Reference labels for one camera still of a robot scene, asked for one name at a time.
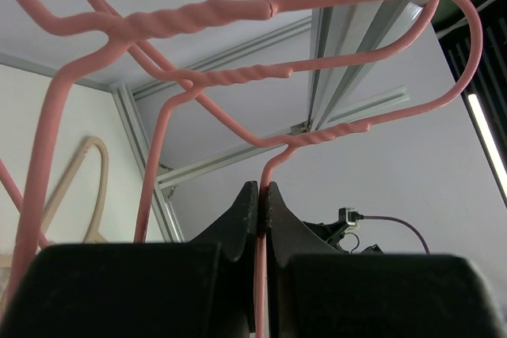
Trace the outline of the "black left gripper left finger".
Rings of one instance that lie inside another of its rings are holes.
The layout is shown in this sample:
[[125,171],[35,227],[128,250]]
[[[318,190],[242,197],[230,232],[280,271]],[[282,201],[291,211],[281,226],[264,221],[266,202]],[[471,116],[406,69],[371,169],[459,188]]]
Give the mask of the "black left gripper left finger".
[[232,263],[252,260],[257,240],[258,184],[247,181],[231,206],[191,243],[220,244]]

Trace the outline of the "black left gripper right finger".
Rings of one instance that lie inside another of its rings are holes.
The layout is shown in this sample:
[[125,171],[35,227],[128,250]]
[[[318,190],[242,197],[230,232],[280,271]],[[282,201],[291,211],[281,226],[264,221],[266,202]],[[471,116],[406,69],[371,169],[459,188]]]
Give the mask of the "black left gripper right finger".
[[269,257],[278,268],[286,268],[298,255],[339,254],[288,209],[274,181],[265,193],[265,211]]

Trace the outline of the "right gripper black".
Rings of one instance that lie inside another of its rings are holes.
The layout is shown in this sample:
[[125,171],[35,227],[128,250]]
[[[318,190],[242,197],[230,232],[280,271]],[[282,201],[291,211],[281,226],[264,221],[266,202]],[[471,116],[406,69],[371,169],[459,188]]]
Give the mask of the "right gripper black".
[[346,250],[341,247],[340,242],[348,234],[346,230],[349,227],[349,225],[344,221],[337,221],[330,224],[322,222],[304,222],[303,224],[327,245],[333,247],[340,253],[353,254],[353,251],[359,247],[360,239],[355,233],[351,234],[356,238],[356,246],[350,250]]

